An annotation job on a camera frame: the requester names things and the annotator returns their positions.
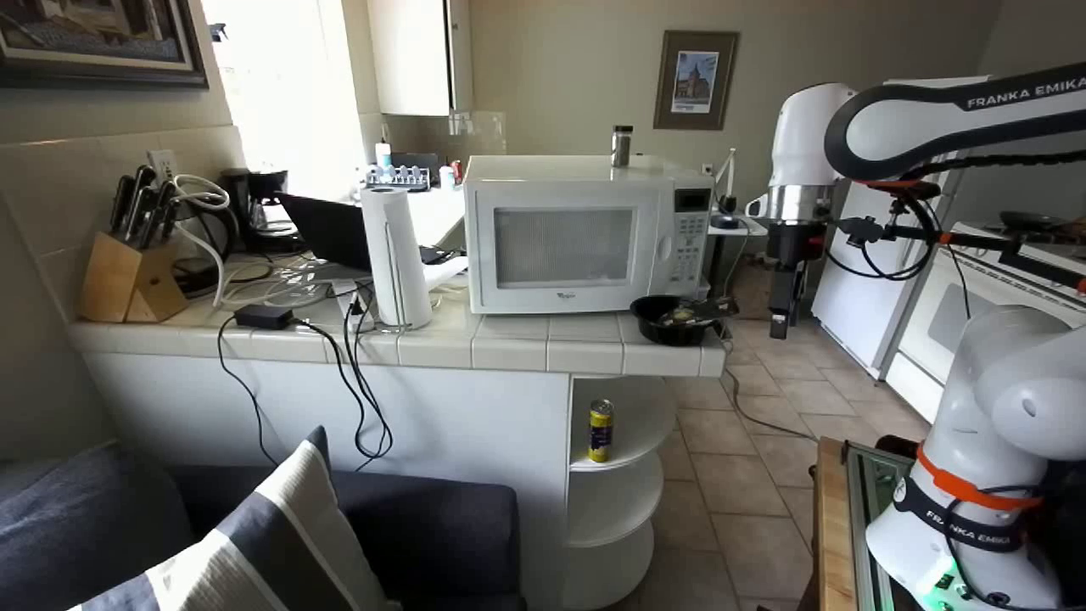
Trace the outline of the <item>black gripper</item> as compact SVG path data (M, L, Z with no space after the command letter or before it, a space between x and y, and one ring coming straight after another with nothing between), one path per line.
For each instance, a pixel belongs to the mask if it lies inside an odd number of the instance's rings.
M798 286L807 261L819 261L826 250L826 223L774 223L766 232L769 276L769 339L786 339L786 311L798 304Z

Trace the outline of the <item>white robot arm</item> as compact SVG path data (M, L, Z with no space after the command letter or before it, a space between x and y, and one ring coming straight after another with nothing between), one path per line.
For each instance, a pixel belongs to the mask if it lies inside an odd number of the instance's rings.
M951 165L1001 165L1022 138L1086 126L1074 64L1016 78L810 83L774 126L774 185L865 183L905 209ZM1086 458L1086 332L1030 304L962 327L909 473L865 527L865 550L919 611L1084 611L1084 574L1026 517L1056 462Z

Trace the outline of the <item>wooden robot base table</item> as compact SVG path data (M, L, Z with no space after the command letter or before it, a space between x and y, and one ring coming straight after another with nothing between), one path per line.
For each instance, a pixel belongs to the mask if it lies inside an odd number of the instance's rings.
M820 438L815 478L810 578L801 611L904 611L896 585L871 559L865 527L888 507L900 462L874 449Z

